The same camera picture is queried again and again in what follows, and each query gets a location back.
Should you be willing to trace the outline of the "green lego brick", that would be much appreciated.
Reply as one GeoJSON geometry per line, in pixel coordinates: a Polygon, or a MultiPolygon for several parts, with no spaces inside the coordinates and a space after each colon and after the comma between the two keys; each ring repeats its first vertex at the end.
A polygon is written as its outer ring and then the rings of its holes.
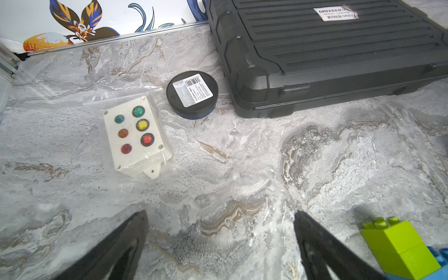
{"type": "Polygon", "coordinates": [[[421,280],[442,268],[407,220],[376,218],[363,223],[360,234],[387,275],[421,280]]]}

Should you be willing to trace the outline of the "long blue lego brick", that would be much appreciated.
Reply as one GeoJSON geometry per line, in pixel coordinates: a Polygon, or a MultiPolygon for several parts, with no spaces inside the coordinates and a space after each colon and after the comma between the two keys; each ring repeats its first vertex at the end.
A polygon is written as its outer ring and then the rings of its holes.
{"type": "Polygon", "coordinates": [[[435,257],[426,245],[399,246],[373,251],[383,272],[394,280],[423,280],[442,269],[446,260],[435,257]]]}

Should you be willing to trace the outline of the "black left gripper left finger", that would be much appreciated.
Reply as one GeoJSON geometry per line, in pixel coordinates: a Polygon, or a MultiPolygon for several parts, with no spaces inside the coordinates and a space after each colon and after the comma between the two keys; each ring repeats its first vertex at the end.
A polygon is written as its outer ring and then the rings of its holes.
{"type": "Polygon", "coordinates": [[[56,280],[132,280],[148,233],[145,210],[133,213],[56,280]]]}

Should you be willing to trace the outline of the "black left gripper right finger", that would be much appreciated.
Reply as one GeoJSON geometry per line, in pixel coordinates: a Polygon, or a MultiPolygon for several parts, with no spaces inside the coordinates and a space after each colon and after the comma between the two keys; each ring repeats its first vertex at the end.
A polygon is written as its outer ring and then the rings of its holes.
{"type": "Polygon", "coordinates": [[[294,230],[308,280],[385,280],[386,277],[343,245],[308,213],[295,214],[294,230]]]}

